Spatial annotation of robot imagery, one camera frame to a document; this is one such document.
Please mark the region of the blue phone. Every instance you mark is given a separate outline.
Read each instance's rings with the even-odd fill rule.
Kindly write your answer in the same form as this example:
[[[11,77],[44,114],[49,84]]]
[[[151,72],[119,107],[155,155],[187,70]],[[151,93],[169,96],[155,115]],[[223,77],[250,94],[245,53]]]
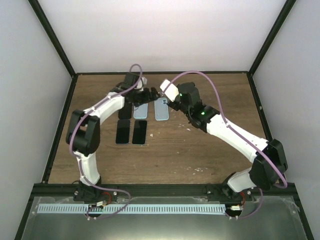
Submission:
[[[116,144],[128,144],[130,138],[130,125],[131,121],[129,119],[119,119],[117,122],[117,129],[116,129],[116,137],[115,143]]]

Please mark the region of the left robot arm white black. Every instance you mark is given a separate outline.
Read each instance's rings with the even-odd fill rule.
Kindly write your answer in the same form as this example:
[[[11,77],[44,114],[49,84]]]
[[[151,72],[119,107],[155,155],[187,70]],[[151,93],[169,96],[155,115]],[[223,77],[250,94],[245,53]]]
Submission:
[[[125,104],[139,107],[160,98],[155,87],[145,87],[147,79],[128,72],[124,80],[113,87],[106,97],[85,110],[74,110],[66,134],[69,151],[76,157],[79,184],[76,201],[97,202],[102,199],[102,178],[97,167],[96,152],[101,141],[101,124]]]

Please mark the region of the dark green phone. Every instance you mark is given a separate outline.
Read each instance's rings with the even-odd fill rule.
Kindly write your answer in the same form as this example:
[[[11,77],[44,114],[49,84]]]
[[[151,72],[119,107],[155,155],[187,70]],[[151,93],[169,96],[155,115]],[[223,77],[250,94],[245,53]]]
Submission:
[[[132,136],[132,143],[135,145],[144,145],[146,143],[147,121],[136,120]]]

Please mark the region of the black phone case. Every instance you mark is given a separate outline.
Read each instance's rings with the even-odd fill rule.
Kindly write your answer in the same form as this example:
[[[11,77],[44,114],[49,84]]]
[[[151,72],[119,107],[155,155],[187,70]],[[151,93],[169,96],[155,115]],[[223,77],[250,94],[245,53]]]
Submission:
[[[125,103],[123,108],[118,111],[119,120],[130,120],[132,118],[133,107],[131,103]]]

